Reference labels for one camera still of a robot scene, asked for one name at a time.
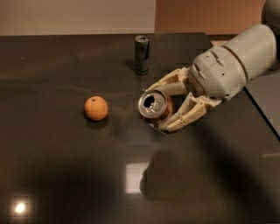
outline white robotic arm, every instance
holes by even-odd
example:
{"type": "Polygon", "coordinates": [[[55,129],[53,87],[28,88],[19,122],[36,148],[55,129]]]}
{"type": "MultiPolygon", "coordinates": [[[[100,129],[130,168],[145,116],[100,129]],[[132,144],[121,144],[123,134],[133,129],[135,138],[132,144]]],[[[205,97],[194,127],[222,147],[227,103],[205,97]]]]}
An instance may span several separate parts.
{"type": "Polygon", "coordinates": [[[225,45],[197,56],[190,67],[177,69],[153,84],[139,99],[138,109],[155,129],[178,130],[229,101],[275,63],[275,33],[265,24],[254,25],[225,45]],[[186,95],[178,111],[173,109],[172,95],[186,95]]]}

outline dark tabletop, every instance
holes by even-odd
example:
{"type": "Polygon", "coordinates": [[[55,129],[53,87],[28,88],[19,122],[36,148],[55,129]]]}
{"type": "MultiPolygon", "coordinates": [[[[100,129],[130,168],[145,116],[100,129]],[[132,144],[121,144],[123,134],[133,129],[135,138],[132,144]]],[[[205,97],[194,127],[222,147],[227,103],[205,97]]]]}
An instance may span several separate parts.
{"type": "Polygon", "coordinates": [[[279,222],[280,143],[244,91],[172,134],[138,114],[207,36],[148,35],[145,76],[135,36],[0,38],[0,223],[279,222]],[[92,95],[101,122],[84,116],[92,95]]]}

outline brown wall panel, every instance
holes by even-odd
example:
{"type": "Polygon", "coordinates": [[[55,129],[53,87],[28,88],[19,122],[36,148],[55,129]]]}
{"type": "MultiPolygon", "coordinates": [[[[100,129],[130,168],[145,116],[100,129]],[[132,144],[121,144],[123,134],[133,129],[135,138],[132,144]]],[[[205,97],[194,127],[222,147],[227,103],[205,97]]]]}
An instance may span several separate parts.
{"type": "Polygon", "coordinates": [[[238,34],[261,22],[265,0],[157,0],[155,32],[238,34]]]}

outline held can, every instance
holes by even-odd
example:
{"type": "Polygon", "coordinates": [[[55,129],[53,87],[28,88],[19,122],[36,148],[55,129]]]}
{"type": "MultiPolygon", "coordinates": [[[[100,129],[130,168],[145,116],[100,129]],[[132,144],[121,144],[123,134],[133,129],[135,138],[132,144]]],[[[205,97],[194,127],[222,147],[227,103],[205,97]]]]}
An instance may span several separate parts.
{"type": "Polygon", "coordinates": [[[135,72],[147,74],[149,72],[150,41],[145,36],[135,37],[135,72]]]}

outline beige wall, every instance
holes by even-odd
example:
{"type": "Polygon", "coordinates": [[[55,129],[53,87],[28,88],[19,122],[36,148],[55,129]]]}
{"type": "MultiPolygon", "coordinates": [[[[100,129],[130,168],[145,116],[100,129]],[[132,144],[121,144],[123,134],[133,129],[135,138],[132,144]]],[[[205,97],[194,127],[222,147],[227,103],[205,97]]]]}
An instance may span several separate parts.
{"type": "Polygon", "coordinates": [[[265,0],[157,0],[156,32],[237,34],[261,22],[265,0]]]}
{"type": "Polygon", "coordinates": [[[154,32],[156,0],[1,0],[0,35],[154,32]]]}

